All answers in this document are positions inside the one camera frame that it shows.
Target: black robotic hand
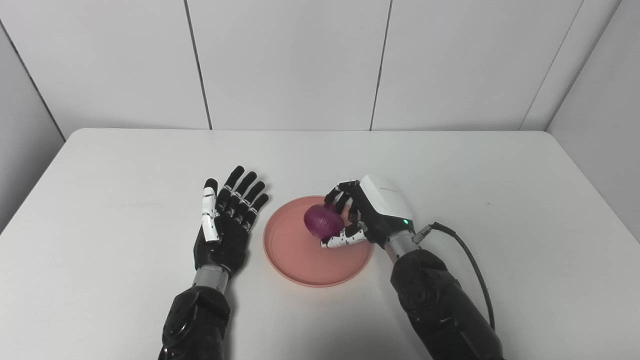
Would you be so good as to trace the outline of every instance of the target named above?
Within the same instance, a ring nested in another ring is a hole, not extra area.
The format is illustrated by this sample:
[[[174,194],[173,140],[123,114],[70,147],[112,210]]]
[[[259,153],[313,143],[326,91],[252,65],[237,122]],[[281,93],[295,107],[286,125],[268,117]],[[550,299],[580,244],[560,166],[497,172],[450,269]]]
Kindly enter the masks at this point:
[[[231,173],[218,193],[209,179],[202,195],[202,226],[193,257],[193,285],[177,295],[163,327],[159,360],[220,360],[231,309],[224,296],[227,281],[244,265],[249,232],[258,210],[267,202],[264,183],[241,166]]]
[[[193,247],[196,270],[206,264],[222,266],[229,278],[244,265],[249,230],[258,211],[269,200],[263,193],[264,183],[256,180],[255,172],[249,172],[234,191],[234,186],[244,173],[242,166],[231,173],[220,194],[216,196],[218,183],[209,179],[202,195],[202,227]]]
[[[324,203],[337,200],[334,209],[340,214],[349,199],[353,199],[348,216],[351,225],[338,234],[322,239],[322,246],[341,247],[369,240],[384,249],[393,234],[415,232],[411,211],[393,184],[386,179],[367,175],[361,181],[344,181],[324,197]]]
[[[339,183],[324,198],[342,213],[349,199],[351,225],[321,240],[324,247],[351,245],[362,240],[377,243],[394,263],[391,285],[418,337],[434,360],[502,360],[502,345],[493,331],[493,308],[476,261],[460,237],[433,223],[418,233],[412,214],[392,183],[377,176]],[[431,230],[457,240],[469,256],[487,302],[490,323],[462,290],[460,283],[436,255],[419,246]]]

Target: fingertip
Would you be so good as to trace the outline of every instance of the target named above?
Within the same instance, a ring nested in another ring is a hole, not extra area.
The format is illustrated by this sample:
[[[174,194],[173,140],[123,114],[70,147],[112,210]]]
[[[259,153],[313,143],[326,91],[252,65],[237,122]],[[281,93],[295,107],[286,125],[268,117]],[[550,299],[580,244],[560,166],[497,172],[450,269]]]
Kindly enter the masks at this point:
[[[205,183],[204,183],[204,187],[205,188],[212,188],[214,193],[218,192],[218,182],[215,179],[211,179],[209,178]]]

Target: white fingertip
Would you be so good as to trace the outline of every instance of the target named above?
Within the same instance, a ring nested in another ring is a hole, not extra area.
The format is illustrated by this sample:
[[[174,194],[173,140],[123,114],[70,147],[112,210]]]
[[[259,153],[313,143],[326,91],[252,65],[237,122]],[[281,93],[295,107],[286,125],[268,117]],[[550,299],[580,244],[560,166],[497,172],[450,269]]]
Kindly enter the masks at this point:
[[[202,190],[202,213],[208,213],[213,217],[215,204],[216,193],[212,188],[204,188],[204,190]]]

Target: onion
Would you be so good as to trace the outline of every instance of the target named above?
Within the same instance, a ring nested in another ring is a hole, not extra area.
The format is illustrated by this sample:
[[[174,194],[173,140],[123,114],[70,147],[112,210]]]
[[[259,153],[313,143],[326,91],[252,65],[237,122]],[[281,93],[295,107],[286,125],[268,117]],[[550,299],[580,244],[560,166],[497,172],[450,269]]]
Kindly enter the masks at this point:
[[[328,238],[344,228],[344,221],[333,211],[333,204],[316,204],[305,213],[305,226],[316,238]]]

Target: robotic finger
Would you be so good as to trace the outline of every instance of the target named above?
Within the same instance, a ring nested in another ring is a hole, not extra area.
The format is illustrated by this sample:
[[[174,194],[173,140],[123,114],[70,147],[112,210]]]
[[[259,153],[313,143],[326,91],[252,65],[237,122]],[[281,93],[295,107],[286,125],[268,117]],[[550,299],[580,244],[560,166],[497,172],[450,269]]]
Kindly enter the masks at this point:
[[[216,193],[218,192],[218,182],[215,179],[208,179],[202,190],[202,231],[206,242],[220,242],[216,221],[218,221],[218,210],[216,210]]]
[[[238,181],[238,179],[240,179],[243,173],[244,167],[240,165],[236,166],[236,168],[229,175],[229,178],[227,179],[227,182],[225,183],[223,188],[220,189],[218,199],[216,200],[216,209],[219,212],[224,211],[227,207],[227,204],[231,199],[232,192],[234,191],[234,187],[236,186],[236,182]]]
[[[334,248],[359,243],[367,239],[364,234],[366,230],[367,226],[363,222],[355,222],[340,230],[340,233],[320,240],[320,246]]]

